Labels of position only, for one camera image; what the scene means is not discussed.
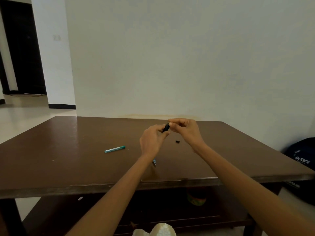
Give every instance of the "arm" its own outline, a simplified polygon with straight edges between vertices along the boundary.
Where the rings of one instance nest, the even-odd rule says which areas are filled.
[[[170,129],[183,136],[269,236],[315,235],[315,227],[307,219],[208,147],[195,120],[169,121]]]
[[[144,131],[140,138],[142,155],[127,173],[108,191],[66,234],[66,236],[111,236],[134,194],[141,176],[159,152],[164,139],[160,135],[165,125],[155,125]]]

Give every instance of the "wall stain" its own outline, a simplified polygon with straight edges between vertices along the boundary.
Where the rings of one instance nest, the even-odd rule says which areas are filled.
[[[120,115],[118,118],[136,118],[136,119],[170,119],[170,118],[188,118],[194,120],[201,120],[200,117],[194,115],[144,115],[144,114],[127,114]]]

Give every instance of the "black pen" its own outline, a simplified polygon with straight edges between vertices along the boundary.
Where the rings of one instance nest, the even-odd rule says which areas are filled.
[[[169,129],[169,124],[167,123],[167,124],[165,125],[165,127],[164,127],[162,133],[165,132],[165,131],[167,131],[168,129]],[[154,165],[154,167],[157,166],[157,162],[156,162],[155,158],[153,159],[152,164]]]

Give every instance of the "hand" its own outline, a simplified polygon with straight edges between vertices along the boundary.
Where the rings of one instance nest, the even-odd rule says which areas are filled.
[[[142,155],[149,156],[152,158],[152,160],[155,158],[162,146],[164,139],[171,133],[170,131],[165,131],[162,134],[158,134],[157,132],[162,132],[164,127],[165,124],[154,125],[144,131],[140,138]]]
[[[198,124],[193,119],[174,118],[169,119],[169,128],[182,135],[183,139],[198,153],[198,148],[205,145],[199,132]]]

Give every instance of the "table top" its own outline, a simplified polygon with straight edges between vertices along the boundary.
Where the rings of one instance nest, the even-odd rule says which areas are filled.
[[[143,131],[166,120],[56,116],[0,144],[0,198],[108,191],[141,155]],[[258,182],[314,178],[314,171],[223,123],[198,121],[204,141]],[[123,146],[123,150],[104,153]],[[139,189],[219,185],[172,132]]]

